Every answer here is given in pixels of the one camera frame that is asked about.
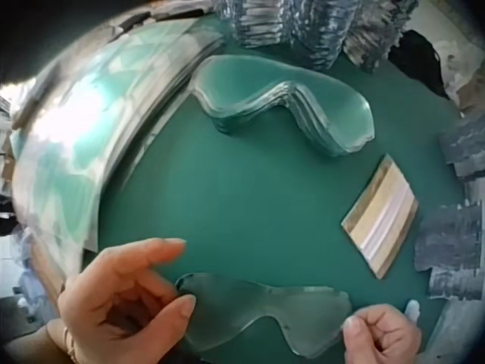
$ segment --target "fingernail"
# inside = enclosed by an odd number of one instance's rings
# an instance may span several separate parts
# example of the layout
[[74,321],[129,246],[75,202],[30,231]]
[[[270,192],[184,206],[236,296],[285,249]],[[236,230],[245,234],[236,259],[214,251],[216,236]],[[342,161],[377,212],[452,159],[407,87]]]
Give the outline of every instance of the fingernail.
[[182,313],[182,316],[190,318],[190,316],[192,316],[192,312],[194,312],[194,308],[196,307],[197,299],[194,295],[187,294],[183,296],[183,300],[184,302],[180,312]]
[[169,244],[185,244],[186,241],[184,239],[180,239],[178,237],[167,237],[164,239],[165,243]]
[[357,336],[362,332],[362,321],[358,317],[350,316],[343,323],[346,334]]

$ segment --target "green cutting mat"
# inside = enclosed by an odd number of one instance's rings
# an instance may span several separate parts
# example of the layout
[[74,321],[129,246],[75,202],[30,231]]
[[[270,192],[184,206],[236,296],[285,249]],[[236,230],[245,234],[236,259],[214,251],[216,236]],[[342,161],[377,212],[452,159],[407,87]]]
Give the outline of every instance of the green cutting mat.
[[[235,47],[227,52],[261,54]],[[100,248],[182,237],[188,241],[185,256],[160,268],[171,280],[209,271],[276,286],[327,285],[348,292],[356,309],[373,303],[404,309],[416,299],[426,342],[444,301],[426,298],[429,274],[413,268],[413,241],[425,213],[463,200],[437,142],[437,133],[452,125],[458,112],[388,62],[370,75],[342,56],[328,74],[371,104],[376,139],[362,151],[339,158],[319,154],[283,108],[223,135],[190,97],[128,183],[121,186],[119,172],[108,185],[100,210]],[[340,222],[385,153],[402,169],[420,206],[400,254],[379,281]],[[206,357],[214,364],[307,362],[289,351],[270,318]],[[312,362],[343,362],[343,346]]]

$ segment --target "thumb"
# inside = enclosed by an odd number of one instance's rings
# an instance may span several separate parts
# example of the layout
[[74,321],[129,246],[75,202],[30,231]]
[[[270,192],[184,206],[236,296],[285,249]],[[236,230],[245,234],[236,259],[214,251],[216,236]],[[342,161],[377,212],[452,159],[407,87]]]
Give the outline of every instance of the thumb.
[[365,322],[350,316],[343,324],[346,358],[351,364],[377,364],[374,340]]
[[169,303],[133,337],[133,345],[143,349],[149,362],[158,362],[182,340],[195,306],[196,297],[191,294]]

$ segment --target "clear plastic film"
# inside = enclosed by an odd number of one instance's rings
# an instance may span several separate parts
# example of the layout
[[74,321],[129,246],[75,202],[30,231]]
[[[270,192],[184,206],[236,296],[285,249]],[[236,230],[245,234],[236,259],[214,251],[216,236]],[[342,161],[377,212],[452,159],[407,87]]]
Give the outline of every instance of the clear plastic film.
[[232,340],[256,320],[270,316],[290,349],[312,359],[340,339],[352,311],[349,295],[329,287],[269,287],[209,273],[189,274],[176,283],[197,297],[186,339],[197,351]]
[[123,35],[39,111],[15,169],[14,199],[19,221],[64,273],[80,270],[83,247],[97,250],[103,186],[145,119],[223,45],[221,34],[196,22],[165,21]]
[[323,74],[266,58],[218,55],[194,73],[189,89],[229,133],[276,105],[287,107],[308,140],[328,155],[345,155],[374,138],[368,102]]

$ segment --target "hand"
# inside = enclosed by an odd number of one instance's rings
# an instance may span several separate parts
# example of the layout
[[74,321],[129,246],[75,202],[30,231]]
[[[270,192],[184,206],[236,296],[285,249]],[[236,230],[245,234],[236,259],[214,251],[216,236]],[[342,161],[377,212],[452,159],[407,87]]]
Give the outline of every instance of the hand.
[[109,248],[59,297],[80,364],[157,363],[185,334],[196,299],[177,298],[150,267],[177,258],[180,239],[148,239]]
[[412,364],[421,331],[392,306],[357,311],[343,325],[347,364]]

